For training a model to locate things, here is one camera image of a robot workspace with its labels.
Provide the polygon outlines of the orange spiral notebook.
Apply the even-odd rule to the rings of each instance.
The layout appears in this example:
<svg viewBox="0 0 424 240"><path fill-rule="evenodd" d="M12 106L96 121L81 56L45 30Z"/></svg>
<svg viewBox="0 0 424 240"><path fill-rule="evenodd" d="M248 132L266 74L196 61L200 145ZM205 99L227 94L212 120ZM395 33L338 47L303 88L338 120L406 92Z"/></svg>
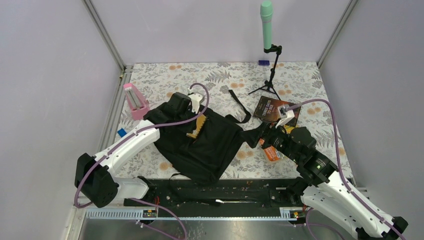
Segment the orange spiral notebook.
<svg viewBox="0 0 424 240"><path fill-rule="evenodd" d="M192 139L197 139L205 122L207 121L207 117L202 114L195 120L195 128L191 131L186 133L186 136Z"/></svg>

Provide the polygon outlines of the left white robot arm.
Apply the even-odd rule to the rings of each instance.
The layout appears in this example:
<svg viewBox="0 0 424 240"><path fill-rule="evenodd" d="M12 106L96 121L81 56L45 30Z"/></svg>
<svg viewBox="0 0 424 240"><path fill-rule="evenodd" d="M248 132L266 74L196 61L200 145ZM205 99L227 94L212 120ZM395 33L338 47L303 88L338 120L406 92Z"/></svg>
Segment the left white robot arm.
<svg viewBox="0 0 424 240"><path fill-rule="evenodd" d="M78 158L75 173L74 206L82 209L91 204L98 208L109 205L115 199L137 199L148 206L155 200L155 192L139 177L117 177L121 168L137 153L161 138L160 128L172 123L153 124L140 120L138 125L119 141L90 156L84 153Z"/></svg>

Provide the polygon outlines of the black fabric student bag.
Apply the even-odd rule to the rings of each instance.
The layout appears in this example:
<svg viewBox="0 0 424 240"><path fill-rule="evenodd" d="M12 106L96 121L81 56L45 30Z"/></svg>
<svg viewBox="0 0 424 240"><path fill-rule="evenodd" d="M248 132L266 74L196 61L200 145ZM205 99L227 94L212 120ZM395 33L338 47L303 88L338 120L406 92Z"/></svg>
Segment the black fabric student bag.
<svg viewBox="0 0 424 240"><path fill-rule="evenodd" d="M197 137L188 136L197 126L193 120L159 128L160 137L154 145L179 173L207 185L219 180L243 143L255 148L269 125L243 130L232 115L222 116L210 108L204 116Z"/></svg>

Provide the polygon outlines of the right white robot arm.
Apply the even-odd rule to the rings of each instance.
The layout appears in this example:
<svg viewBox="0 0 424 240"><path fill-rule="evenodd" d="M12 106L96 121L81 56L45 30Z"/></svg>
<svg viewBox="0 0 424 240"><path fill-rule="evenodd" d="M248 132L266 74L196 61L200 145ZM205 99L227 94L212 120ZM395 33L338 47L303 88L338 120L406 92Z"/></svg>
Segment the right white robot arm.
<svg viewBox="0 0 424 240"><path fill-rule="evenodd" d="M287 104L277 113L278 122L267 124L261 136L262 147L274 147L297 165L300 177L289 187L287 201L314 208L357 240L397 240L408 222L381 210L341 176L334 162L316 150L316 140L306 127L287 133L284 125L295 116Z"/></svg>

